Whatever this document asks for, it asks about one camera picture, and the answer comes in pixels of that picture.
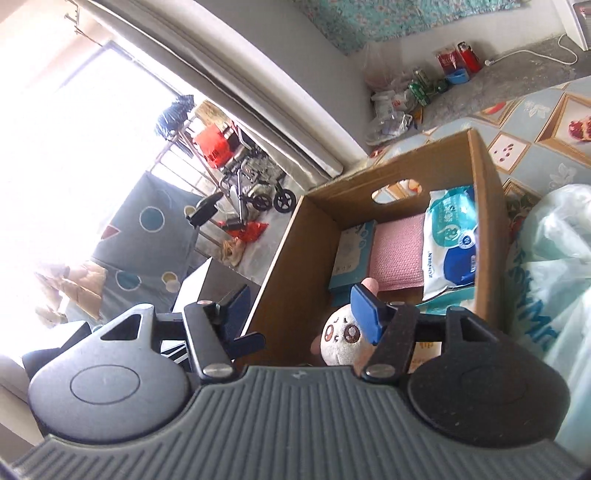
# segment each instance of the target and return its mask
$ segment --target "pink towel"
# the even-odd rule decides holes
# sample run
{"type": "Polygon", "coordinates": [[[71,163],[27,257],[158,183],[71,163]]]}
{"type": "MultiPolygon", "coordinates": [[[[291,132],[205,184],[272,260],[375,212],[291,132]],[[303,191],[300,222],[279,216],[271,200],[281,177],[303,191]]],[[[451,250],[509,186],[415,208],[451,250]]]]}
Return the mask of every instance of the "pink towel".
{"type": "Polygon", "coordinates": [[[380,291],[423,285],[423,223],[425,214],[380,223],[375,228],[369,276],[380,291]]]}

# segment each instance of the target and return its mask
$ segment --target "floral wall tapestry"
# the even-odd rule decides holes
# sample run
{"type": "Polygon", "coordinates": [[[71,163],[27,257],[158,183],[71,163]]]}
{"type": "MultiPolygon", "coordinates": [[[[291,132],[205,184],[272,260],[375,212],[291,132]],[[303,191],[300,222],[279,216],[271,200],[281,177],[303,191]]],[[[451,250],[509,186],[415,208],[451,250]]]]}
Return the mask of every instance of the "floral wall tapestry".
{"type": "Polygon", "coordinates": [[[520,7],[519,0],[293,0],[345,54],[470,15],[520,7]]]}

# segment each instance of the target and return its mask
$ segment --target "metal screw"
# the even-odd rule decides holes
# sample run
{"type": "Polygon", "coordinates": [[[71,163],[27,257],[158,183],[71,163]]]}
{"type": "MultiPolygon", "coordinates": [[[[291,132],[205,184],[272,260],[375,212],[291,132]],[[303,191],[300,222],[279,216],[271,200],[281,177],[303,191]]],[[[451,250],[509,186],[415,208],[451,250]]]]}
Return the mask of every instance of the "metal screw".
{"type": "Polygon", "coordinates": [[[392,365],[387,364],[375,364],[370,365],[365,370],[365,374],[368,377],[374,378],[389,378],[396,373],[396,369],[392,365]]]}
{"type": "Polygon", "coordinates": [[[203,373],[211,378],[226,378],[234,373],[231,365],[210,364],[203,369],[203,373]]]}

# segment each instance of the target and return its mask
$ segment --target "cardboard box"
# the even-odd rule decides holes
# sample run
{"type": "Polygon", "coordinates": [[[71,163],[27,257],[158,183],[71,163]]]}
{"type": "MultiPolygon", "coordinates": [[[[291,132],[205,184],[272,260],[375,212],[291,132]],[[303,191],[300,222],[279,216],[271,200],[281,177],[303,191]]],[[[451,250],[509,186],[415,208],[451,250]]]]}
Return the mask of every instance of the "cardboard box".
{"type": "Polygon", "coordinates": [[[365,222],[340,233],[333,272],[329,282],[333,307],[349,303],[353,285],[368,276],[377,222],[365,222]]]}
{"type": "MultiPolygon", "coordinates": [[[[484,143],[475,130],[468,130],[319,187],[300,199],[245,327],[245,332],[263,333],[267,347],[237,365],[318,364],[310,344],[334,311],[328,285],[341,231],[370,220],[382,223],[424,213],[429,191],[471,183],[479,221],[475,313],[500,326],[501,278],[508,250],[505,198],[484,143]],[[372,200],[376,190],[404,179],[417,180],[422,193],[385,205],[372,200]]],[[[386,301],[417,304],[423,292],[419,287],[383,294],[386,301]]]]}

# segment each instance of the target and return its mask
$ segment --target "curtain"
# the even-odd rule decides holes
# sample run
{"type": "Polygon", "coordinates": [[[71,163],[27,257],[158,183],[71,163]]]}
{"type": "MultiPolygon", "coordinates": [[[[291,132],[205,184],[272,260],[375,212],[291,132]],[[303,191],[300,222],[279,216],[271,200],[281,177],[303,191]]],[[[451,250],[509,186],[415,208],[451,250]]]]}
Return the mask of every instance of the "curtain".
{"type": "Polygon", "coordinates": [[[262,138],[272,147],[268,152],[271,157],[304,191],[343,171],[342,165],[285,112],[234,75],[192,36],[140,1],[82,0],[80,5],[262,138]]]}
{"type": "Polygon", "coordinates": [[[293,0],[344,54],[368,41],[422,32],[470,15],[521,6],[521,0],[293,0]]]}

